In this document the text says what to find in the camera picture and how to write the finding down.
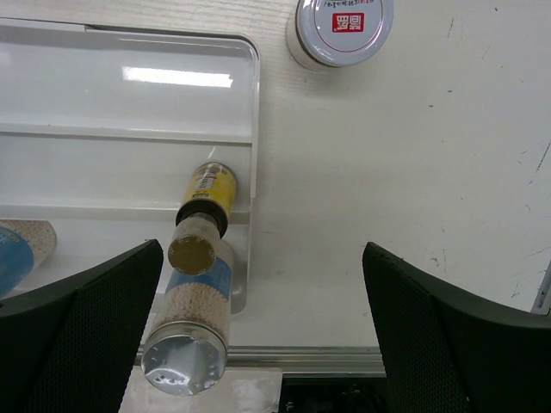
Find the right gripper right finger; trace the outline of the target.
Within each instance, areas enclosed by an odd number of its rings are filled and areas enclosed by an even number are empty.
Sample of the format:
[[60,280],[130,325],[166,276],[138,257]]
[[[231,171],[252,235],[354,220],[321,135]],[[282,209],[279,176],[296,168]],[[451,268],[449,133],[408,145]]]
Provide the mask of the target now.
[[550,318],[501,305],[369,242],[362,271],[396,412],[548,412]]

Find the yellow label bottle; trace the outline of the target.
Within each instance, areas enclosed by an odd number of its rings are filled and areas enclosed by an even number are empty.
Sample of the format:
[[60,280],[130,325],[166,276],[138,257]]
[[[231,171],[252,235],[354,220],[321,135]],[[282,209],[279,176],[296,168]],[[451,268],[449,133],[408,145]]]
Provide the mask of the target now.
[[237,188],[236,176],[223,163],[205,163],[194,171],[168,247],[169,264],[176,271],[197,276],[212,268]]

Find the orange spice jar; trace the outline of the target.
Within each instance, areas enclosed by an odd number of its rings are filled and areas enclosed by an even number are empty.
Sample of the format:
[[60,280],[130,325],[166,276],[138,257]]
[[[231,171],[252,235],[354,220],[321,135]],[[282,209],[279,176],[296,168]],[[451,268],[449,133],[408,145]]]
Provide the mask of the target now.
[[288,19],[288,50],[311,71],[358,65],[381,49],[393,12],[392,0],[299,1]]

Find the blue label shaker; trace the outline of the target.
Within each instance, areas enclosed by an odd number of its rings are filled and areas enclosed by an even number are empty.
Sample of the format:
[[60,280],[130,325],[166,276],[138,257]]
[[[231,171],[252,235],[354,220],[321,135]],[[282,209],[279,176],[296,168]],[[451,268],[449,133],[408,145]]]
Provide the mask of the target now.
[[227,361],[234,254],[219,244],[204,274],[171,274],[164,301],[145,340],[141,368],[146,380],[173,396],[203,393],[222,378]]
[[1,220],[1,298],[37,269],[57,246],[47,220]]

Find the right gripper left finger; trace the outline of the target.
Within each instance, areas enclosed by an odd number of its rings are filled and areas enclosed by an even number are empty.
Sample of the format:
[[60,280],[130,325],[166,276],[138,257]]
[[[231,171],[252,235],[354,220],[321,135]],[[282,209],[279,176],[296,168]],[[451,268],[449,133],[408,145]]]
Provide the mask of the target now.
[[1,301],[3,412],[116,412],[164,262],[147,240]]

